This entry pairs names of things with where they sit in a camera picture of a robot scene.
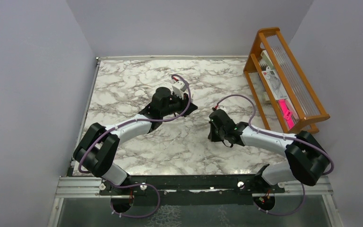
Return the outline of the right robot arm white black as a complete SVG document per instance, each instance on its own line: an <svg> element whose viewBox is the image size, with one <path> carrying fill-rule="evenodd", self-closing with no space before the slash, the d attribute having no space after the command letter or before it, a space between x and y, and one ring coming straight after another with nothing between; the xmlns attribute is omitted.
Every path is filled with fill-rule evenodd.
<svg viewBox="0 0 363 227"><path fill-rule="evenodd" d="M327 168L333 164L322 146L308 132L284 134L264 130L249 122L235 123L221 109L209 115L211 142L228 141L230 146L257 147L282 155L283 163L264 165L254 176L253 186L259 192L266 192L280 182L297 180L307 186L314 186L319 178L327 175Z"/></svg>

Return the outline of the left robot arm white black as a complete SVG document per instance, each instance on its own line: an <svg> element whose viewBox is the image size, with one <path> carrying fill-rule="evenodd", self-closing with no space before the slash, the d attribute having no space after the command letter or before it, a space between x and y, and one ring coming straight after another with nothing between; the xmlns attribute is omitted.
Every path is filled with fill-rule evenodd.
<svg viewBox="0 0 363 227"><path fill-rule="evenodd" d="M112 183L113 190L124 194L129 190L129 174L114 164L118 146L139 135L156 130L166 116L174 118L188 116L197 110L187 93L178 96L177 91L159 87L151 102L133 118L114 126L102 126L93 123L82 137L73 153L73 158L95 177L101 177Z"/></svg>

